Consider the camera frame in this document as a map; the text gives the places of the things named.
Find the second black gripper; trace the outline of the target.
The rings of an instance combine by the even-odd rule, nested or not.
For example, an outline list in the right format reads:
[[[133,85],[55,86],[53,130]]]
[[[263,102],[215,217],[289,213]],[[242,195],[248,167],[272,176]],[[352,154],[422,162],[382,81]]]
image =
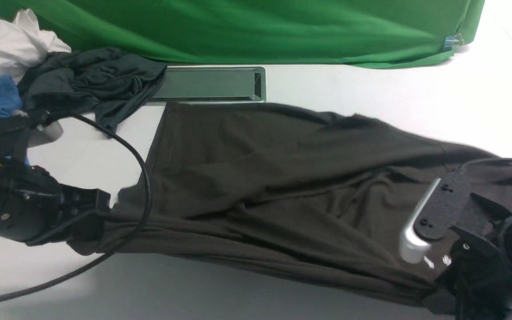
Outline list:
[[[453,227],[451,264],[437,278],[433,312],[457,320],[504,320],[512,314],[512,211],[472,194]]]

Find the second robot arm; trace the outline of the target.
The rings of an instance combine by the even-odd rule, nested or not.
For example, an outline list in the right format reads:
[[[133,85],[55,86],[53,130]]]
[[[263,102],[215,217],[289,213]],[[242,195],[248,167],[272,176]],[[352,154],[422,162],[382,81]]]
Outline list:
[[[464,163],[430,184],[400,231],[399,253],[420,263],[449,231],[451,263],[424,299],[436,314],[458,320],[501,320],[512,310],[512,212],[469,186],[468,168],[512,163],[486,158]],[[95,240],[110,217],[110,195],[57,182],[41,167],[0,160],[0,237],[39,246]]]

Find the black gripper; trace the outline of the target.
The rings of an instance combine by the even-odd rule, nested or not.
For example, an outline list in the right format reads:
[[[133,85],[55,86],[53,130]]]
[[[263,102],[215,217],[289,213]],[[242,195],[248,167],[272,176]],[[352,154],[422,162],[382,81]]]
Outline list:
[[[0,237],[28,243],[58,221],[62,241],[95,241],[105,229],[111,195],[59,184],[39,167],[0,160]]]

